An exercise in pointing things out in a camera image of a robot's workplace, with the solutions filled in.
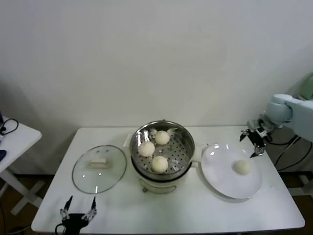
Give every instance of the white table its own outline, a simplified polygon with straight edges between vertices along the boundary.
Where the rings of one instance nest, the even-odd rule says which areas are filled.
[[[243,127],[188,127],[196,143],[238,142]],[[137,128],[79,129],[34,218],[32,230],[54,232],[61,222],[60,208],[73,195],[70,213],[87,212],[93,195],[72,183],[76,160],[98,145],[123,148],[127,135]],[[245,149],[253,151],[248,138]],[[250,199],[226,198],[190,168],[185,182],[172,193],[143,193],[124,148],[128,165],[124,177],[112,189],[96,195],[97,216],[83,234],[188,234],[230,233],[300,228],[305,221],[268,155],[256,159],[263,175],[261,189]]]
[[[16,123],[14,121],[9,121],[5,125],[7,131],[14,129],[15,126]],[[24,196],[24,198],[12,209],[11,213],[14,215],[16,215],[28,202],[38,208],[42,202],[42,199],[36,196],[35,193],[44,185],[43,181],[39,181],[31,190],[28,190],[10,171],[7,170],[7,168],[20,155],[35,144],[41,136],[42,135],[39,131],[20,123],[18,128],[14,132],[5,135],[0,143],[0,149],[7,151],[6,156],[0,162],[0,177],[6,181],[6,184],[0,190],[0,197],[7,189],[8,185]]]

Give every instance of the metal rim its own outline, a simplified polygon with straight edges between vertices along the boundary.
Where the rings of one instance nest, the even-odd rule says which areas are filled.
[[[189,131],[188,131],[185,127],[183,127],[182,125],[180,125],[180,124],[178,124],[178,123],[176,123],[176,122],[167,121],[167,120],[164,120],[164,119],[163,119],[163,120],[152,121],[152,122],[149,122],[149,123],[147,123],[147,124],[141,126],[141,127],[138,128],[138,129],[136,130],[136,132],[133,134],[131,140],[133,140],[134,137],[135,137],[142,129],[146,128],[146,127],[149,126],[149,125],[158,124],[158,123],[160,123],[160,122],[165,122],[165,123],[168,123],[168,124],[176,125],[176,126],[178,126],[179,128],[185,130],[185,131],[191,136],[192,144],[193,144],[193,146],[195,146],[195,142],[194,142],[194,139],[192,138],[192,135],[189,133]],[[132,156],[132,143],[130,144],[130,148],[131,148],[131,149],[130,149],[130,152],[131,152],[132,163],[133,163],[133,165],[135,165],[135,163],[134,163],[134,161],[133,161],[134,159],[133,159],[133,156]],[[142,167],[141,167],[140,169],[142,169],[143,171],[147,172],[148,174],[154,174],[154,175],[160,175],[160,176],[171,176],[171,175],[177,174],[177,173],[180,172],[180,171],[186,170],[186,167],[189,168],[189,165],[185,165],[185,166],[182,167],[179,171],[172,172],[172,173],[168,173],[168,174],[158,174],[158,173],[155,173],[155,172],[150,172],[150,171],[147,171],[145,168],[142,168]]]
[[[118,149],[119,151],[122,152],[122,154],[123,154],[123,156],[124,156],[124,159],[125,159],[125,163],[126,163],[126,164],[125,164],[125,169],[124,169],[124,171],[123,171],[123,174],[122,174],[121,177],[116,181],[115,184],[113,184],[111,187],[107,188],[107,189],[104,190],[104,191],[101,191],[101,192],[98,192],[98,193],[82,191],[80,188],[78,188],[78,186],[76,185],[76,183],[75,183],[75,181],[74,181],[74,169],[75,169],[75,167],[76,167],[76,164],[77,164],[78,161],[79,161],[85,154],[87,154],[89,151],[91,151],[91,150],[93,150],[93,149],[95,149],[95,148],[98,148],[98,147],[105,147],[105,146],[109,146],[109,147],[116,148],[116,149]],[[114,145],[110,145],[110,144],[99,145],[99,146],[96,146],[96,147],[93,147],[93,148],[89,149],[87,152],[85,152],[84,154],[82,154],[82,155],[79,157],[79,159],[77,159],[77,161],[76,161],[75,164],[74,164],[73,170],[72,170],[72,182],[73,182],[73,184],[75,185],[75,187],[76,187],[79,191],[81,191],[81,192],[83,192],[83,193],[86,193],[86,194],[100,194],[100,193],[103,193],[103,192],[105,192],[105,191],[108,191],[109,189],[113,188],[118,182],[120,182],[121,179],[123,178],[125,172],[126,172],[126,168],[127,168],[127,158],[126,158],[126,155],[125,155],[125,153],[123,152],[122,149],[120,149],[120,148],[118,148],[118,147],[116,147],[116,146],[114,146]]]

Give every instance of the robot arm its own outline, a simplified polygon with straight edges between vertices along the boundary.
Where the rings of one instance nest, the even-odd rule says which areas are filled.
[[[288,94],[276,94],[268,103],[266,111],[258,119],[247,122],[240,141],[248,136],[254,145],[251,157],[260,156],[265,150],[266,137],[271,132],[286,126],[294,133],[313,141],[313,101],[302,101]]]
[[[266,116],[276,125],[283,125],[313,142],[313,101],[302,101],[288,94],[276,94],[268,103]]]

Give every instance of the black cable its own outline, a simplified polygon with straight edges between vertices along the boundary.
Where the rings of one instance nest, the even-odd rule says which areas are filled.
[[[288,142],[285,142],[285,143],[273,143],[273,139],[271,136],[268,136],[268,138],[264,137],[265,141],[269,144],[272,144],[272,145],[287,145],[291,142],[293,142],[295,140],[295,138],[297,138],[298,136],[297,135],[294,135]]]
[[[280,170],[278,170],[278,171],[286,170],[286,169],[288,169],[288,168],[290,168],[290,167],[292,167],[292,166],[294,166],[294,165],[297,165],[298,163],[302,162],[302,161],[309,155],[309,153],[310,153],[311,150],[312,150],[312,142],[310,143],[310,148],[309,148],[308,152],[304,155],[303,158],[301,158],[301,159],[300,159],[299,161],[297,161],[295,164],[292,164],[292,165],[290,165],[290,166],[287,166],[287,167],[285,167],[285,168],[283,168],[283,169],[280,169]]]
[[[0,203],[0,207],[1,207],[1,212],[2,212],[2,220],[3,220],[3,230],[4,230],[4,235],[6,235],[6,229],[5,229],[5,218],[4,218],[4,211],[3,211],[2,203]]]
[[[301,139],[301,138],[299,138],[297,135],[295,135],[294,137],[292,137],[292,138],[290,139],[288,145],[286,146],[285,150],[286,150],[287,148],[289,148],[291,145],[297,143],[300,139]],[[276,160],[274,166],[277,166],[279,160],[280,160],[281,157],[284,155],[284,153],[285,153],[285,151],[283,151],[283,152],[278,156],[278,158],[277,158],[277,160]]]
[[[15,127],[13,130],[4,133],[4,131],[6,131],[5,124],[6,124],[8,121],[14,121],[14,122],[16,122],[16,127]],[[15,131],[15,130],[18,128],[18,126],[19,126],[19,122],[18,122],[16,119],[14,119],[14,118],[10,118],[10,119],[6,120],[6,121],[2,124],[2,126],[1,126],[1,128],[0,128],[0,134],[3,135],[3,136],[5,136],[5,135],[7,135],[7,134],[10,134],[10,133],[12,133],[13,131]]]
[[[58,224],[57,226],[55,226],[55,229],[54,229],[55,235],[58,235],[57,229],[58,229],[61,225],[63,226],[62,223],[61,223],[61,224]]]

